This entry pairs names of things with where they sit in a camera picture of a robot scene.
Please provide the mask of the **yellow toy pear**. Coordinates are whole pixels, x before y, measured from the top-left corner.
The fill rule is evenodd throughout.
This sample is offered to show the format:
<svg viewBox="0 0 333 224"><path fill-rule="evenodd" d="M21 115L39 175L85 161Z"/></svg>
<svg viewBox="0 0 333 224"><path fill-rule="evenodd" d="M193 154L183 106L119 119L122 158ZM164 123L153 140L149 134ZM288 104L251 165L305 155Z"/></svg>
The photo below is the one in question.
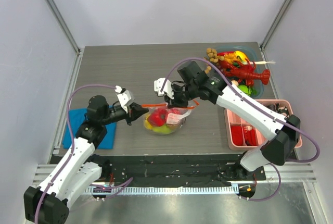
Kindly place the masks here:
<svg viewBox="0 0 333 224"><path fill-rule="evenodd" d="M150 117L150 114L146 114L144 116L144 127L149 130L152 131L154 126L149 122L148 118Z"/></svg>

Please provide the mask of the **clear orange zip bag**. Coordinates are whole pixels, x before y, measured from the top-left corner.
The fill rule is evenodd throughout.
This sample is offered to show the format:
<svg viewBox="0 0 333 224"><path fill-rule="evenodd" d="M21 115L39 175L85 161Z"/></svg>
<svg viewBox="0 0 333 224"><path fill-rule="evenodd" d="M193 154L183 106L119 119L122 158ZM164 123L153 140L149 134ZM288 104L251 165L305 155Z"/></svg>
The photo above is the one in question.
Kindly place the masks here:
<svg viewBox="0 0 333 224"><path fill-rule="evenodd" d="M167 103L145 104L142 107L148 109L144 115L143 124L147 131L159 135L169 135L180 129L188 116L199 105L194 99L188 107L168 108Z"/></svg>

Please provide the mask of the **red toy bell pepper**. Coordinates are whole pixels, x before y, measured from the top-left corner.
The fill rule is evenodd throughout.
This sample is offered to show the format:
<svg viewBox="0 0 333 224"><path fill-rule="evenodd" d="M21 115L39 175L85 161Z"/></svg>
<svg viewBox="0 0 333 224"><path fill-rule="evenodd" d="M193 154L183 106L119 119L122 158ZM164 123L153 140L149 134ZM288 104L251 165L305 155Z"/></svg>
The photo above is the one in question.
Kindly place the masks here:
<svg viewBox="0 0 333 224"><path fill-rule="evenodd" d="M166 123L167 110L155 109L147 118L147 121L154 127L161 127Z"/></svg>

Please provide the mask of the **green toy apple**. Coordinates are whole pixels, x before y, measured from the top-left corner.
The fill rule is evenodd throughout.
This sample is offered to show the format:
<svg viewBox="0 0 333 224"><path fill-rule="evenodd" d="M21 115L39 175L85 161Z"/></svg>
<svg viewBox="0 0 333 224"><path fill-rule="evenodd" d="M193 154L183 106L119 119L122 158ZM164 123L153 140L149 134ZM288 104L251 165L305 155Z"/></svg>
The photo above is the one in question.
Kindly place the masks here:
<svg viewBox="0 0 333 224"><path fill-rule="evenodd" d="M167 125L162 125L160 127L153 127L152 131L157 134L170 134L172 130Z"/></svg>

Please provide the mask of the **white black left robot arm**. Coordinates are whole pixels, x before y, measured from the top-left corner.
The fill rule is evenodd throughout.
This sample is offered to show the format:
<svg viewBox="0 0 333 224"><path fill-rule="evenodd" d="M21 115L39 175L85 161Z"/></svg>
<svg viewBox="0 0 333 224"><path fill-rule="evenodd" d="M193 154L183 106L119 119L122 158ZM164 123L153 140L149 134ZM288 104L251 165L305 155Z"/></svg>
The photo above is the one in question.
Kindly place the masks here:
<svg viewBox="0 0 333 224"><path fill-rule="evenodd" d="M94 181L107 181L110 161L94 152L107 134L106 126L132 121L148 113L125 93L110 107L104 96L93 96L85 120L75 134L73 144L50 175L38 187L28 187L23 195L25 218L33 223L65 223L70 209Z"/></svg>

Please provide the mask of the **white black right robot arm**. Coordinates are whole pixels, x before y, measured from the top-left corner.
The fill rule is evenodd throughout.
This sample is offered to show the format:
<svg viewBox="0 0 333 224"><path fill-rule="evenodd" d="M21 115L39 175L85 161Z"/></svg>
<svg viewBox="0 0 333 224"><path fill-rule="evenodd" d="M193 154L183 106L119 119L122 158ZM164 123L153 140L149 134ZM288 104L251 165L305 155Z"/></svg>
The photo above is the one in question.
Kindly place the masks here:
<svg viewBox="0 0 333 224"><path fill-rule="evenodd" d="M168 78L163 81L158 92L168 106L186 107L192 99L200 98L234 112L264 135L266 142L245 152L235 166L239 179L248 179L257 168L269 163L282 166L299 140L301 120L295 115L285 117L247 96L215 66L212 75L206 74L197 60L187 58L174 66L182 78L180 85Z"/></svg>

